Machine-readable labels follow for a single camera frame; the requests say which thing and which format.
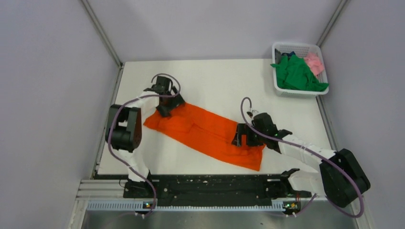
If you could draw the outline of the orange t shirt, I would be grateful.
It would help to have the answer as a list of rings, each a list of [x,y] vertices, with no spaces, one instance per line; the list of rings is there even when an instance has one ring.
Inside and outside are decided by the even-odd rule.
[[[217,160],[260,170],[264,145],[249,146],[246,136],[241,138],[241,146],[233,145],[237,122],[198,106],[182,104],[168,117],[156,111],[146,119],[144,126]]]

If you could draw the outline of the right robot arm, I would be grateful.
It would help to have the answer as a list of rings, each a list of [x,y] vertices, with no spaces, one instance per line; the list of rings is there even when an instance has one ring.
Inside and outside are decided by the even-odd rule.
[[[248,112],[251,123],[239,123],[232,144],[266,146],[283,156],[289,156],[311,167],[312,172],[293,172],[280,183],[280,191],[287,197],[298,191],[325,196],[334,205],[344,208],[370,189],[371,183],[348,149],[334,151],[306,143],[291,131],[278,129],[267,113]]]

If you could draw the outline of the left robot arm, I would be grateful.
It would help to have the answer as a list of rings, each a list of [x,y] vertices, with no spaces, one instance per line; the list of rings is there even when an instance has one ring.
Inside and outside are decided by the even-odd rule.
[[[150,196],[155,189],[141,154],[134,153],[142,140],[142,117],[153,110],[162,117],[170,117],[175,108],[185,103],[175,77],[159,73],[152,77],[151,83],[136,98],[110,106],[105,133],[111,156],[128,169],[128,179],[135,183],[135,191],[141,197]]]

